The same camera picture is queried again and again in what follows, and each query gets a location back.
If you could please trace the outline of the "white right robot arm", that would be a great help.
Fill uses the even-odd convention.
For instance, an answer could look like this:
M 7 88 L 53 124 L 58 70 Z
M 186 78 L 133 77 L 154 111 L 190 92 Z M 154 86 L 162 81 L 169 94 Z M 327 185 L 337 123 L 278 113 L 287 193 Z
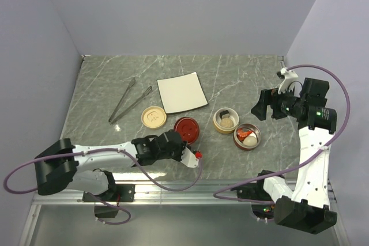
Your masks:
M 282 80 L 279 87 L 262 90 L 251 112 L 263 121 L 267 107 L 271 107 L 273 119 L 287 116 L 296 119 L 300 140 L 298 178 L 292 190 L 281 173 L 262 171 L 254 192 L 262 200 L 273 201 L 276 224 L 318 234 L 337 222 L 327 192 L 330 156 L 327 143 L 336 132 L 337 113 L 325 106 L 327 81 L 306 78 L 300 94 L 295 96 L 293 87 L 298 75 L 285 67 L 278 75 Z

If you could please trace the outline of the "beige white-lined bowl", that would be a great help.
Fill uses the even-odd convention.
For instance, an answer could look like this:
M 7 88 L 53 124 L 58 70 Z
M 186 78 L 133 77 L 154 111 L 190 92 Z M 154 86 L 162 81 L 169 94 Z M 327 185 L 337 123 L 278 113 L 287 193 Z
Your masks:
M 219 117 L 219 113 L 223 110 L 229 110 L 230 112 L 230 115 L 229 115 L 229 118 L 232 119 L 233 123 L 234 123 L 234 126 L 232 128 L 222 128 L 220 126 L 220 122 L 221 122 L 221 119 Z M 227 107 L 224 107 L 224 108 L 220 108 L 219 110 L 217 110 L 214 115 L 213 115 L 213 125 L 216 129 L 216 131 L 218 131 L 219 133 L 221 134 L 230 134 L 232 133 L 236 127 L 239 125 L 239 115 L 237 114 L 237 112 L 235 110 L 233 110 L 232 108 L 227 108 Z

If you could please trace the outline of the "red shrimp toy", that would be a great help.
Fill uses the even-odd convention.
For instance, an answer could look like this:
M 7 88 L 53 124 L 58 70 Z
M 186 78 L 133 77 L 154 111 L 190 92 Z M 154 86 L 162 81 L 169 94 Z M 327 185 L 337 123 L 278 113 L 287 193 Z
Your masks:
M 237 138 L 241 141 L 253 133 L 252 130 L 246 130 L 243 128 L 237 129 Z

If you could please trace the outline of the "steamed bun toy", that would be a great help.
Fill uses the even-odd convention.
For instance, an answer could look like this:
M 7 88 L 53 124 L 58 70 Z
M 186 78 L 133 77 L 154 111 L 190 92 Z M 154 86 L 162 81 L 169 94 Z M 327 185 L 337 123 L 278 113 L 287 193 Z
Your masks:
M 234 123 L 231 118 L 222 118 L 220 122 L 222 128 L 232 128 Z

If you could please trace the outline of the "red round lid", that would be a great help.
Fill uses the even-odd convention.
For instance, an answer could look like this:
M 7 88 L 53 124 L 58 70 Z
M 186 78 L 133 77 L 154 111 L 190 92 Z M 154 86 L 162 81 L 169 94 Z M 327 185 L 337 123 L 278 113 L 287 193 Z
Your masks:
M 180 134 L 183 141 L 190 145 L 198 139 L 200 134 L 197 121 L 190 117 L 178 119 L 174 125 L 174 130 Z

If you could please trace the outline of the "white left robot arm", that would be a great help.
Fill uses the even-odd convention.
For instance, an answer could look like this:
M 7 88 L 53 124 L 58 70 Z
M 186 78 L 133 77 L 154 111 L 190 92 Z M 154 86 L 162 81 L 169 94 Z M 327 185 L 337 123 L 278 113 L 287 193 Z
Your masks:
M 110 168 L 149 166 L 160 160 L 196 168 L 201 157 L 174 130 L 107 146 L 74 145 L 69 138 L 60 139 L 36 156 L 37 192 L 48 196 L 70 189 L 112 201 L 118 189 Z

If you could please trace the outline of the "white egg toy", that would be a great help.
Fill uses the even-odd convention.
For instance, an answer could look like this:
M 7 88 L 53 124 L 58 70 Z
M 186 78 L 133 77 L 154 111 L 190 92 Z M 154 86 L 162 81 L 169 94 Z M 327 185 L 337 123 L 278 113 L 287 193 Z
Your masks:
M 243 140 L 243 144 L 246 145 L 247 147 L 254 147 L 257 143 L 258 143 L 257 138 L 251 135 L 245 137 L 245 139 Z

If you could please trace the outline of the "salmon sushi roll toy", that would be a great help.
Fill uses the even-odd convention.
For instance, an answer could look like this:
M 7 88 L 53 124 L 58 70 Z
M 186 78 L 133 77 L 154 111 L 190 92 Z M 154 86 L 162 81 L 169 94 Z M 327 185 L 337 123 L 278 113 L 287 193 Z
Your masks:
M 225 119 L 225 118 L 229 118 L 230 112 L 229 110 L 223 110 L 219 113 L 219 117 L 220 119 Z

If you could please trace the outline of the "metal food tongs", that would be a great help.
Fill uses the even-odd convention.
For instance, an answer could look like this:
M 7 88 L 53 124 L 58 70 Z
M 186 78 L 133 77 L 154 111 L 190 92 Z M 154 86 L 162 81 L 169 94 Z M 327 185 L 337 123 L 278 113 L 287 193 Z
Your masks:
M 123 118 L 127 113 L 129 113 L 138 103 L 140 103 L 146 96 L 148 96 L 152 91 L 153 87 L 149 86 L 139 97 L 137 97 L 132 103 L 129 103 L 129 94 L 132 87 L 136 83 L 136 78 L 133 77 L 126 90 L 124 91 L 121 99 L 118 101 L 116 107 L 114 108 L 112 114 L 108 118 L 109 124 L 115 124 L 121 118 Z

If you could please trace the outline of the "steel-lined red bowl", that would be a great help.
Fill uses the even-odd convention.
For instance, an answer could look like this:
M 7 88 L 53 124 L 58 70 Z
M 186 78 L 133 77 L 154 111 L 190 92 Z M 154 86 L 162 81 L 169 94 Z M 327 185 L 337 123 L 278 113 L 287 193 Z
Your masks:
M 251 134 L 251 136 L 256 137 L 257 140 L 258 140 L 258 143 L 254 147 L 247 147 L 246 145 L 243 144 L 243 140 L 240 141 L 237 138 L 237 129 L 240 129 L 240 128 L 243 128 L 243 129 L 246 129 L 246 130 L 252 130 L 253 131 L 253 133 Z M 260 130 L 255 125 L 250 124 L 250 123 L 241 124 L 234 131 L 234 134 L 233 134 L 233 142 L 236 145 L 236 147 L 238 147 L 239 149 L 242 149 L 242 150 L 245 150 L 245 151 L 253 150 L 256 147 L 258 147 L 258 145 L 261 142 L 261 133 L 260 133 Z

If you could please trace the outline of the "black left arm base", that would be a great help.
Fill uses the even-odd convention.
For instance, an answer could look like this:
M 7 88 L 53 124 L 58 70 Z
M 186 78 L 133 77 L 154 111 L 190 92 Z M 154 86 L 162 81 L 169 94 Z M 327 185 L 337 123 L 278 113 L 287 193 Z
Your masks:
M 103 196 L 94 196 L 89 192 L 84 192 L 82 202 L 95 204 L 93 211 L 97 221 L 106 225 L 121 225 L 131 220 L 131 213 L 122 204 L 133 202 L 134 194 L 134 184 L 118 184 L 115 192 Z M 109 219 L 115 219 L 120 211 L 127 215 L 125 220 L 121 222 L 109 221 Z

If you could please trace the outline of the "beige round lid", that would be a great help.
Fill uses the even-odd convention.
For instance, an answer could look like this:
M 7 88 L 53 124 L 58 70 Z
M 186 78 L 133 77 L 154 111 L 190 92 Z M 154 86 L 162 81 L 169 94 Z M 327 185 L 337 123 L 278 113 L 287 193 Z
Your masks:
M 151 106 L 142 112 L 141 121 L 147 128 L 156 130 L 165 125 L 167 114 L 162 107 Z

